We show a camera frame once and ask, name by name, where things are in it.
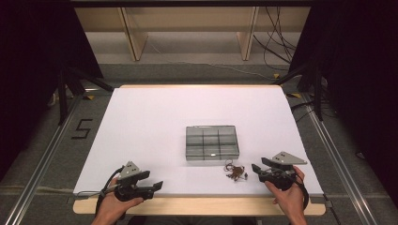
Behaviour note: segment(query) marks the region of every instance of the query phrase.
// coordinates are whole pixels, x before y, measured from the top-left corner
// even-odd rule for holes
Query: gray carpet floor
[[[228,66],[232,68],[189,64],[100,66],[104,74],[103,80],[113,87],[126,83],[272,83],[275,73],[283,75],[283,72],[279,70],[257,65]],[[284,92],[286,94],[297,93],[296,85],[298,81],[299,78],[295,78],[285,83],[283,85]],[[98,88],[89,82],[85,82],[84,86],[86,88]],[[76,185],[91,144],[100,127],[111,93],[99,90],[89,92],[87,95],[94,96],[94,98],[79,100],[78,107],[67,127],[67,132],[57,147],[35,197],[23,217],[22,224],[89,224],[91,222],[92,215],[76,215],[73,213],[71,192]],[[302,98],[290,97],[288,101],[293,106],[302,103]],[[327,102],[322,104],[322,109],[324,124],[336,144],[336,148],[343,156],[345,165],[371,206],[377,221],[379,224],[398,224],[397,208],[378,182],[366,160],[356,157],[357,146],[339,120],[338,114],[333,111]],[[298,120],[298,130],[304,148],[314,166],[320,185],[333,203],[333,207],[328,208],[325,215],[308,217],[309,223],[338,224],[338,220],[340,220],[341,224],[362,224],[329,158],[325,145],[314,128],[314,123],[307,109],[305,107],[298,108],[293,114]],[[43,114],[42,121],[37,127],[37,132],[32,137],[29,146],[20,153],[6,177],[1,181],[0,223],[6,221],[10,209],[38,165],[57,129],[58,119],[59,109],[58,104],[55,104]],[[76,130],[82,119],[91,119],[91,121],[83,123],[85,128],[90,128],[87,138],[73,139],[73,137],[84,136],[83,132]],[[118,224],[127,224],[128,220],[129,217],[118,222]],[[285,217],[263,217],[262,220],[263,224],[288,223]]]

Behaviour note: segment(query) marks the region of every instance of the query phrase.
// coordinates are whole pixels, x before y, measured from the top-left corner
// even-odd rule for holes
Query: floor
[[[283,76],[288,64],[257,43],[252,46],[249,61],[242,61],[234,33],[150,33],[139,62],[130,60],[130,52],[121,33],[88,33],[104,81],[112,86],[123,83],[272,83]],[[268,35],[256,34],[263,43]],[[293,45],[299,33],[285,34]],[[273,51],[287,58],[284,48],[271,41]],[[283,85],[291,106],[311,100],[312,91],[301,93],[296,84],[299,77]],[[21,224],[88,224],[92,215],[73,213],[71,194],[79,177],[90,146],[100,126],[111,93],[99,90],[91,83],[84,86],[83,98],[69,95],[73,111],[65,127],[58,126],[58,102],[49,103],[37,132],[29,146],[20,153],[6,177],[0,183],[0,222],[8,221],[9,213],[18,201],[26,201]],[[321,217],[308,217],[310,224],[398,224],[398,212],[384,188],[377,181],[366,159],[356,156],[358,149],[350,139],[338,113],[323,99],[324,121],[318,121],[312,106],[293,111],[305,150],[318,176],[325,196],[317,201],[326,203],[327,212]],[[89,133],[85,139],[76,128],[86,121]],[[47,156],[48,161],[40,160]],[[38,165],[43,173],[35,171]],[[31,195],[21,199],[25,187],[37,178]],[[262,224],[287,224],[285,217],[261,217]],[[128,220],[118,222],[127,224]]]

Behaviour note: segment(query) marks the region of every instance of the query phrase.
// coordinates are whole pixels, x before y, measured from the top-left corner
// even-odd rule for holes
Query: black cable
[[[341,225],[342,223],[340,222],[339,217],[337,217],[336,211],[334,211],[333,202],[329,200],[329,198],[326,196],[326,194],[323,194],[323,196],[324,196],[326,202],[330,202],[331,203],[331,208],[330,208],[331,213],[334,215],[334,218],[336,218],[337,224]]]
[[[312,104],[314,104],[313,100],[312,101],[308,101],[308,102],[304,102],[304,103],[300,103],[298,105],[294,105],[294,106],[290,107],[290,110],[293,112],[294,110],[298,109],[301,106],[312,105]]]
[[[277,56],[278,58],[284,60],[284,62],[290,64],[290,61],[289,61],[289,60],[287,60],[287,59],[281,57],[279,54],[277,54],[276,52],[274,52],[273,50],[271,50],[269,47],[265,46],[263,43],[261,43],[261,42],[257,39],[257,37],[256,37],[255,35],[253,35],[253,37],[254,37],[254,39],[261,45],[261,47],[263,47],[263,49],[265,49],[265,50],[267,50],[267,51],[273,53],[273,54],[274,54],[275,56]]]
[[[108,181],[105,183],[105,186],[103,187],[103,189],[99,192],[99,198],[97,199],[97,205],[96,205],[96,214],[95,216],[97,216],[97,213],[100,209],[100,205],[102,204],[103,199],[105,198],[105,192],[108,189],[109,184],[111,183],[112,179],[114,179],[115,175],[118,173],[121,173],[123,171],[124,166],[122,166],[121,168],[117,169],[112,175],[111,177],[109,177]]]
[[[277,20],[276,22],[273,21],[272,17],[270,16],[270,13],[268,11],[268,8],[266,7],[266,11],[268,14],[269,19],[271,20],[272,26],[273,26],[273,31],[272,31],[272,35],[270,35],[270,37],[272,38],[273,34],[276,32],[277,35],[279,36],[279,39],[282,42],[282,46],[284,48],[284,52],[286,53],[287,58],[291,61],[292,58],[292,54],[290,53],[290,51],[288,50],[288,46],[286,45],[286,43],[288,43],[290,46],[294,47],[294,45],[292,45],[290,42],[288,42],[282,35],[282,26],[281,26],[281,8],[277,7]]]
[[[313,112],[314,110],[310,110],[308,112],[306,112],[305,114],[303,114],[298,120],[296,120],[296,123],[298,123],[302,118],[304,118],[306,115],[308,115],[309,113]]]

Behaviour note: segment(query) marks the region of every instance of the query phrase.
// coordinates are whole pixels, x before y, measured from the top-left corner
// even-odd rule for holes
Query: metal rail
[[[26,213],[27,208],[29,207],[29,204],[32,202],[32,199],[35,196],[36,189],[38,188],[38,185],[40,184],[41,179],[43,178],[44,174],[46,173],[46,171],[54,157],[56,149],[62,141],[62,138],[66,132],[69,122],[73,116],[73,113],[75,112],[81,99],[82,99],[82,96],[75,96],[75,98],[71,102],[70,107],[69,107],[69,114],[68,114],[67,118],[65,119],[64,123],[59,125],[58,128],[56,129],[55,134],[53,135],[53,138],[51,139],[49,145],[47,146],[46,151],[44,152],[43,156],[41,157],[40,162],[38,163],[38,166],[36,167],[35,171],[33,172],[33,175],[31,176],[27,185],[24,187],[20,198],[13,206],[13,208],[9,214],[8,220],[6,222],[7,225],[11,225],[11,224],[14,225],[14,224],[21,223],[23,216]]]
[[[302,96],[304,101],[310,101],[310,98],[307,94],[302,94]],[[351,176],[351,173],[345,166],[344,160],[337,150],[336,145],[334,144],[333,139],[330,137],[324,123],[316,118],[316,115],[313,112],[311,106],[307,106],[307,111],[309,112],[316,131],[318,132],[319,137],[325,145],[329,157],[333,162],[333,165],[337,173],[339,174],[340,179],[342,180],[342,183],[345,187],[345,190],[347,191],[349,198],[351,199],[355,209],[357,210],[358,216],[360,217],[362,224],[378,224],[375,216],[372,214],[369,204],[367,203],[365,198],[363,198],[358,185],[355,183],[354,179]]]

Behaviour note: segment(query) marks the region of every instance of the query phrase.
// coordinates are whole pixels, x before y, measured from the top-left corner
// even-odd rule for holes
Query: white tabletop
[[[296,122],[281,87],[276,85],[128,86],[114,90],[74,193],[100,190],[109,176],[129,160],[150,171],[138,186],[163,181],[159,197],[271,196],[252,163],[281,151],[308,161],[299,167],[311,194],[323,190],[307,158]],[[248,180],[226,177],[224,161],[185,159],[189,126],[233,125],[240,151],[237,166]]]

